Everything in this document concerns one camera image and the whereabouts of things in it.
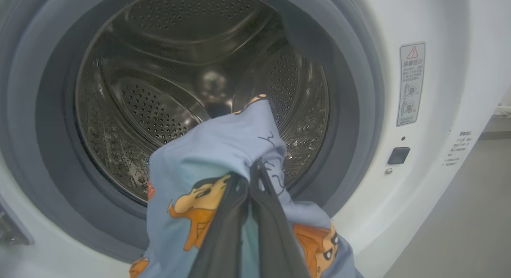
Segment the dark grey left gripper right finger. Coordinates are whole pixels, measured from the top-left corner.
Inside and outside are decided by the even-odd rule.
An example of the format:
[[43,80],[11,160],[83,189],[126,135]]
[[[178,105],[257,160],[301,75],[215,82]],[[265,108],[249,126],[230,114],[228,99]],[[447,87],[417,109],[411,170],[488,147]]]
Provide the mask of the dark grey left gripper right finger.
[[261,160],[252,165],[250,175],[252,214],[258,226],[260,278],[311,278]]

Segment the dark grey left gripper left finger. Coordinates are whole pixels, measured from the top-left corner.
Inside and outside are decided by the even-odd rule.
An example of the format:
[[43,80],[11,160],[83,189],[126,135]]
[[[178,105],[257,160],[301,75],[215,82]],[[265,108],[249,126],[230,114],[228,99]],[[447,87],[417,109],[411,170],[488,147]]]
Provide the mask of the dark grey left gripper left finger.
[[188,278],[241,278],[248,201],[248,181],[231,173]]

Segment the blue cartoon print garment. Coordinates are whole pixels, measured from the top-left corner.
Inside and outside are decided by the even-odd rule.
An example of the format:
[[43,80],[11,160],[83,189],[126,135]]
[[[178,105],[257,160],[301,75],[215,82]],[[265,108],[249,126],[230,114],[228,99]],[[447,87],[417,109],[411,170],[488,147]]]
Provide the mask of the blue cartoon print garment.
[[187,278],[228,184],[250,181],[261,161],[311,278],[363,278],[350,244],[314,202],[284,187],[286,145],[265,94],[240,111],[208,120],[157,149],[149,159],[149,246],[130,278]]

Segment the black door latch socket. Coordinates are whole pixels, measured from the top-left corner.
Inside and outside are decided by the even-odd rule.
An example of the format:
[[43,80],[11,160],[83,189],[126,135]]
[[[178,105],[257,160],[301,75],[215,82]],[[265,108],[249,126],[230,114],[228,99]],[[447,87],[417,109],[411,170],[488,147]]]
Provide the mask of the black door latch socket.
[[388,159],[388,165],[401,165],[403,164],[409,153],[411,151],[410,147],[396,147],[392,150],[392,153]]

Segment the grey rubber door gasket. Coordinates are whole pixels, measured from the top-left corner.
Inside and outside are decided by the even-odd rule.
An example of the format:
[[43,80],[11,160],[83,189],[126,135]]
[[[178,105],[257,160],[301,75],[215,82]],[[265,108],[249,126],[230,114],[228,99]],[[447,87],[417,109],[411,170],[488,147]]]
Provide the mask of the grey rubber door gasket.
[[[82,146],[75,82],[93,36],[139,0],[0,0],[0,154],[31,203],[59,229],[117,260],[148,244],[140,203],[115,190]],[[368,0],[261,0],[291,44],[326,67],[327,141],[291,194],[336,215],[360,184],[381,134],[383,81]]]

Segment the white front-load washing machine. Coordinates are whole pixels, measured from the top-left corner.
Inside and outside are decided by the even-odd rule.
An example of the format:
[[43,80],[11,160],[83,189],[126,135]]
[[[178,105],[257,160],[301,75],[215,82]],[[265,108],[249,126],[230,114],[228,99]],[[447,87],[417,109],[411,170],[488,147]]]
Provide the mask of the white front-load washing machine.
[[[450,141],[461,131],[473,131],[475,145],[511,87],[511,0],[368,3],[365,18],[383,81],[381,134],[369,167],[345,207],[336,215],[327,215],[352,247],[355,267],[363,278],[383,278],[462,166],[442,166]],[[399,49],[417,42],[426,43],[418,118],[398,127]],[[327,79],[326,67],[316,63],[322,65]],[[327,87],[328,131],[333,117],[333,91],[328,80]],[[320,151],[326,141],[327,132]],[[410,147],[411,151],[403,164],[388,165],[396,147]],[[295,198],[291,188],[285,188],[296,201],[314,202]],[[241,278],[260,278],[250,180],[248,198],[248,218],[242,227]],[[147,246],[135,258],[114,259],[86,247],[43,216],[0,154],[0,278],[130,278],[131,265],[149,246],[148,200],[142,207]]]

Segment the steel perforated drum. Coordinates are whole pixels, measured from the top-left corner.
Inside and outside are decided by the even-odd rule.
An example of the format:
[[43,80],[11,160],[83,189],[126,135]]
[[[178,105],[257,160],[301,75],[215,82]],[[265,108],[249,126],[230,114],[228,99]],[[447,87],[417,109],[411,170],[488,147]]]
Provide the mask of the steel perforated drum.
[[100,172],[145,206],[156,149],[259,94],[287,146],[292,188],[325,140],[330,98],[322,65],[292,46],[283,11],[266,0],[135,0],[91,42],[75,116]]

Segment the printed text label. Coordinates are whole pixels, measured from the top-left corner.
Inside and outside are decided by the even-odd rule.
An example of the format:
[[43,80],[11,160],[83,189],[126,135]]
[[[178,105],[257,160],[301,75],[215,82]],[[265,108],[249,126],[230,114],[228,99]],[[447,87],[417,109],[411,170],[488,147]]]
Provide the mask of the printed text label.
[[474,146],[474,132],[461,131],[457,133],[448,145],[443,167],[458,167],[463,164]]

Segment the grey warning sticker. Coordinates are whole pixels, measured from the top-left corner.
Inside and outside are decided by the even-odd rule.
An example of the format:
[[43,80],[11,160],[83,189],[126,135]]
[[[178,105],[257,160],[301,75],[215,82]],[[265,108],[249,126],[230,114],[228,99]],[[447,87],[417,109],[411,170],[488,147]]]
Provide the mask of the grey warning sticker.
[[415,123],[418,118],[424,81],[426,43],[402,45],[400,54],[400,91],[396,125]]

